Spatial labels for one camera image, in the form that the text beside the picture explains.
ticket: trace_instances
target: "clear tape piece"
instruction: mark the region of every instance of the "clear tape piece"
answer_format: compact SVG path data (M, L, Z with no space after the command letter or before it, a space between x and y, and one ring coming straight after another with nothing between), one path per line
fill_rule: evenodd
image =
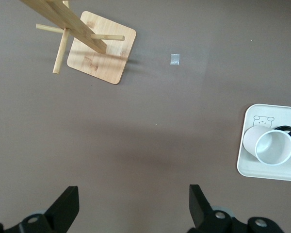
M170 56L170 64L171 65L179 65L180 54L171 54Z

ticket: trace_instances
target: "wooden base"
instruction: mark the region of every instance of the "wooden base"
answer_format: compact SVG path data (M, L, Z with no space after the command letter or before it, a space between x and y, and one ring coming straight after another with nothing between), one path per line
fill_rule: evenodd
M106 82L118 84L135 41L136 31L88 11L82 13L81 20L95 34L123 35L125 41L105 40L107 52L101 54L74 38L67 60L68 66Z

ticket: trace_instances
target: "mug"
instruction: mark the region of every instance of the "mug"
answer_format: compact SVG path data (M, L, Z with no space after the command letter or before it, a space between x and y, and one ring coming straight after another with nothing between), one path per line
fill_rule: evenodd
M243 146L265 165L283 164L291 157L291 126L253 126L244 134Z

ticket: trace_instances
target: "black mug handle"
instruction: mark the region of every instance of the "black mug handle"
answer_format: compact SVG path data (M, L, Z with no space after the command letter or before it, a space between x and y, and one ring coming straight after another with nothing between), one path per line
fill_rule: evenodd
M274 130L290 131L288 134L291 136L291 126L283 125L283 126L274 128Z

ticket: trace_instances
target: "cartoon bear print on tray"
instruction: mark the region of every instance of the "cartoon bear print on tray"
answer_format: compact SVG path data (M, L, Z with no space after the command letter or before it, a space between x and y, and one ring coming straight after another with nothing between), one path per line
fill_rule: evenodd
M254 116L253 126L265 126L270 128L274 120L274 117Z

